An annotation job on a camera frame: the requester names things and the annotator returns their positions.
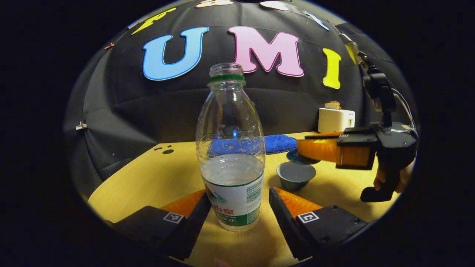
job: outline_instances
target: black fabric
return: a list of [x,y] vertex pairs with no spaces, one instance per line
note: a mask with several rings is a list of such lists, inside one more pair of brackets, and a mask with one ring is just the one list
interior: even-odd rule
[[[194,141],[198,114],[209,94],[206,87],[209,67],[235,59],[235,36],[228,32],[232,26],[253,27],[268,42],[279,32],[295,35],[300,40],[297,49],[305,71],[303,77],[278,73],[276,66],[280,64],[280,57],[271,71],[266,72],[251,55],[257,70],[245,74],[245,91],[255,103],[265,135],[316,131],[318,109],[333,100],[340,102],[343,109],[355,111],[355,126],[368,126],[370,122],[381,120],[381,114],[374,111],[363,91],[359,69],[335,27],[326,31],[289,2],[285,3],[289,11],[268,10],[259,3],[238,1],[220,7],[222,11],[218,13],[216,8],[196,9],[195,5],[195,2],[177,5],[175,11],[131,35],[142,25],[136,24],[116,36],[112,48],[101,49],[98,52],[101,57],[96,55],[94,63],[84,70],[68,105],[65,130],[77,125],[78,119],[87,123],[87,129],[83,130],[85,143],[96,170],[91,177],[99,175],[101,180],[106,180],[158,143]],[[159,9],[151,15],[165,10]],[[316,17],[324,12],[317,6],[305,10]],[[184,56],[185,37],[180,33],[202,26],[209,27],[209,31],[203,35],[201,59],[191,71],[164,81],[152,81],[144,76],[143,46],[147,42],[173,35],[166,44],[164,62],[174,63]],[[345,23],[341,28],[351,32],[349,36],[362,45],[361,49],[382,71],[388,72],[388,78],[410,102],[409,87],[389,56],[351,25]],[[335,51],[342,58],[339,89],[322,82],[327,68],[323,48]],[[398,105],[394,119],[409,123],[404,109]],[[84,171],[81,165],[72,166],[73,177],[79,177],[74,173]]]

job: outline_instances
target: blue letter u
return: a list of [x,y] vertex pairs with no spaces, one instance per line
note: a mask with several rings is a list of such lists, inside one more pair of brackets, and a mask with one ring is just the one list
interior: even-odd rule
[[163,81],[178,77],[189,72],[198,64],[201,58],[201,41],[203,33],[209,30],[208,27],[198,27],[181,32],[185,36],[185,55],[173,64],[165,64],[163,53],[165,45],[172,38],[172,35],[165,35],[156,38],[143,46],[145,56],[143,57],[143,74],[154,81]]

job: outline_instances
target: plastic water bottle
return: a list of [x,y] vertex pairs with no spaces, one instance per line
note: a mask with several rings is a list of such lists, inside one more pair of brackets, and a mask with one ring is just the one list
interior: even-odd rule
[[211,205],[228,230],[257,223],[266,149],[259,116],[244,92],[241,65],[211,67],[211,92],[198,118],[196,154]]

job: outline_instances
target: yellow letter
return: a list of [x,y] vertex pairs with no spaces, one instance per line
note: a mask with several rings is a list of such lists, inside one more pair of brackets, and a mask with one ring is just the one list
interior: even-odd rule
[[165,12],[162,12],[162,13],[160,13],[160,14],[158,14],[158,15],[155,15],[155,16],[149,18],[148,20],[146,20],[146,21],[142,24],[142,26],[140,26],[140,28],[138,28],[138,29],[137,29],[135,32],[133,32],[132,34],[136,33],[136,32],[139,31],[139,30],[143,30],[143,29],[145,29],[146,27],[152,25],[154,21],[163,18],[163,16],[165,16],[165,15],[167,14],[167,12],[174,11],[175,9],[177,9],[177,8],[172,8],[172,9],[170,9],[170,10],[167,10],[167,11],[165,11]]
[[323,52],[327,56],[327,76],[323,78],[323,84],[340,89],[340,82],[338,81],[338,72],[339,72],[339,62],[342,59],[335,51],[324,48]]

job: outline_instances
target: white clip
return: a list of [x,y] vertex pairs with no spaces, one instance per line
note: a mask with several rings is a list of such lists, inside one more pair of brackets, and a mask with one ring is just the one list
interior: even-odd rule
[[86,129],[86,128],[87,128],[87,124],[84,124],[83,122],[79,122],[79,125],[76,126],[76,131],[81,130],[81,129]]

